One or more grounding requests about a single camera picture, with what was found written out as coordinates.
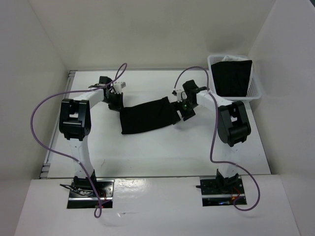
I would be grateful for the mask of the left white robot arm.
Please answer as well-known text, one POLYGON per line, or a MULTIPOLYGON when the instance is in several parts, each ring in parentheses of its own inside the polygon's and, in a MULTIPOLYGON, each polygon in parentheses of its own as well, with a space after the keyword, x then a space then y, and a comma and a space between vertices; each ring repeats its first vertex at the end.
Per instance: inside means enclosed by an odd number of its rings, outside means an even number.
POLYGON ((91 108, 105 102, 110 109, 120 111, 123 108, 125 87, 125 82, 115 82, 109 77, 101 76, 97 84, 90 86, 81 95, 62 100, 59 131, 67 139, 71 156, 79 165, 75 168, 72 185, 86 196, 93 196, 98 190, 88 149, 88 135, 92 129, 91 108))

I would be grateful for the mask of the black skirt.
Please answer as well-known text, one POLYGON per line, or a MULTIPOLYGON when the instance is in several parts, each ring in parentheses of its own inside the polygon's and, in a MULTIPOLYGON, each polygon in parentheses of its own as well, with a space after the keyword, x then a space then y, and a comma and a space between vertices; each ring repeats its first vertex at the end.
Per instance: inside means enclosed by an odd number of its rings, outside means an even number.
POLYGON ((123 135, 145 133, 176 124, 181 119, 168 97, 120 111, 123 135))
POLYGON ((221 61, 211 65, 216 93, 221 97, 245 97, 252 61, 221 61))

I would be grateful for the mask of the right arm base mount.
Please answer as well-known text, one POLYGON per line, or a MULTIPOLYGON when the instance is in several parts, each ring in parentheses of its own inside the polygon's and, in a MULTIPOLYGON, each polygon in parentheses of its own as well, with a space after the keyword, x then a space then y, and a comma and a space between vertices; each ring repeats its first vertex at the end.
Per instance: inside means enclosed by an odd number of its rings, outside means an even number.
POLYGON ((214 177, 201 178, 196 186, 201 191, 202 205, 212 206, 232 206, 234 200, 236 205, 246 205, 246 196, 242 179, 239 177, 233 185, 219 187, 214 177))

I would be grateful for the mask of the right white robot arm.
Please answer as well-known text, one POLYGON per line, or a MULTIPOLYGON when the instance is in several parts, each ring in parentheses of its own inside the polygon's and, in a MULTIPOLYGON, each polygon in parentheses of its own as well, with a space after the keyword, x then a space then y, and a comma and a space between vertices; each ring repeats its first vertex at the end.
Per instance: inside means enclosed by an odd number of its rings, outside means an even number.
POLYGON ((251 126, 242 101, 230 101, 211 92, 206 87, 198 87, 194 80, 183 84, 183 89, 174 89, 177 101, 172 102, 180 112, 182 120, 195 115, 194 108, 202 106, 215 116, 214 133, 210 147, 210 161, 218 165, 215 177, 216 189, 227 193, 237 183, 238 164, 234 152, 238 143, 244 143, 251 134, 251 126), (224 157, 214 160, 215 139, 219 137, 225 146, 224 157))

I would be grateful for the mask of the black skirt in basket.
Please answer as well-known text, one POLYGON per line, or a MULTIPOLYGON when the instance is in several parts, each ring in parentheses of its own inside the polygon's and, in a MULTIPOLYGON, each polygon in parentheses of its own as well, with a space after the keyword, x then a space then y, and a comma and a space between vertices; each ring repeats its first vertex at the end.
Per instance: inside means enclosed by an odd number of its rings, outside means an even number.
POLYGON ((221 97, 245 97, 252 61, 221 61, 211 65, 216 93, 221 97))

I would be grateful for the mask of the white plastic basket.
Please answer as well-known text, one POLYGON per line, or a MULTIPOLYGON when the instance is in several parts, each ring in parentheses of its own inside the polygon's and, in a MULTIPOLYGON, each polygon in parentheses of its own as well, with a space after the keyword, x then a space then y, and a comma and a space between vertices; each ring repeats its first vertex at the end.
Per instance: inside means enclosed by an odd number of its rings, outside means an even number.
POLYGON ((211 65, 221 62, 225 57, 232 57, 233 59, 241 59, 241 61, 249 60, 247 56, 243 55, 224 55, 224 54, 216 54, 216 55, 209 55, 207 57, 207 62, 208 62, 208 68, 209 68, 209 88, 215 99, 217 100, 218 104, 220 105, 226 105, 226 102, 223 102, 223 100, 229 100, 231 102, 234 101, 242 101, 242 102, 251 102, 253 100, 258 100, 261 98, 261 90, 260 86, 258 84, 258 77, 254 71, 254 68, 252 66, 252 71, 251 71, 251 79, 250 79, 250 84, 249 88, 247 90, 247 95, 244 97, 221 97, 217 95, 216 93, 216 88, 215 88, 215 83, 213 79, 213 74, 212 74, 212 69, 211 65))

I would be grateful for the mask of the white skirt in basket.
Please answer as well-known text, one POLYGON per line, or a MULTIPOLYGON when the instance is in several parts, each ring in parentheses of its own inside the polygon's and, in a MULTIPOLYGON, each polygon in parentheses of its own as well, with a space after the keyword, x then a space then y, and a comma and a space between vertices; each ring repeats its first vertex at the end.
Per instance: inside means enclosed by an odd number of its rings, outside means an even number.
POLYGON ((225 57, 222 62, 227 70, 224 75, 224 96, 244 97, 247 95, 249 88, 252 60, 241 61, 241 59, 233 59, 225 57))

